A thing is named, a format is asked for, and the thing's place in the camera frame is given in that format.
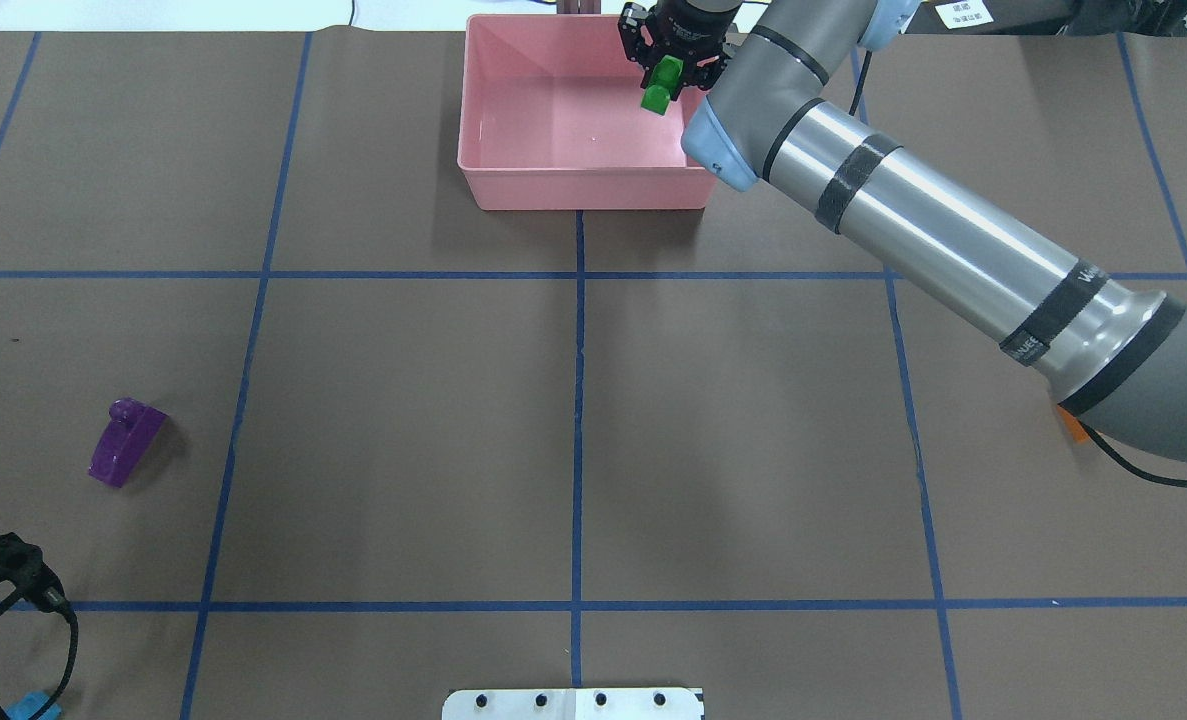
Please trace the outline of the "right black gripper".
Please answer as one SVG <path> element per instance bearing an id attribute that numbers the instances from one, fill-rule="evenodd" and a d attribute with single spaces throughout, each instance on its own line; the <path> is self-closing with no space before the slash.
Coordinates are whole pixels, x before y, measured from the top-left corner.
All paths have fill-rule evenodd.
<path id="1" fill-rule="evenodd" d="M 656 1 L 650 9 L 650 36 L 667 55 L 686 56 L 683 59 L 681 88 L 706 91 L 706 59 L 699 56 L 718 55 L 724 46 L 726 28 L 734 23 L 741 1 Z M 654 68 L 660 63 L 660 51 L 640 50 L 642 68 L 640 87 L 653 85 Z"/>

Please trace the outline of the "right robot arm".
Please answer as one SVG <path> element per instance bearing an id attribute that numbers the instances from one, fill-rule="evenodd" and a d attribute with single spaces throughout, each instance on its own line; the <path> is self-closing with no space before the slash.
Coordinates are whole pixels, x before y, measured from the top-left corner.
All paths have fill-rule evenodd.
<path id="1" fill-rule="evenodd" d="M 855 46 L 899 36 L 912 1 L 773 1 L 740 45 L 736 1 L 626 4 L 645 85 L 671 60 L 704 93 L 685 155 L 734 190 L 758 181 L 853 241 L 1045 375 L 1085 423 L 1187 461 L 1187 304 L 1134 292 L 823 98 Z"/>

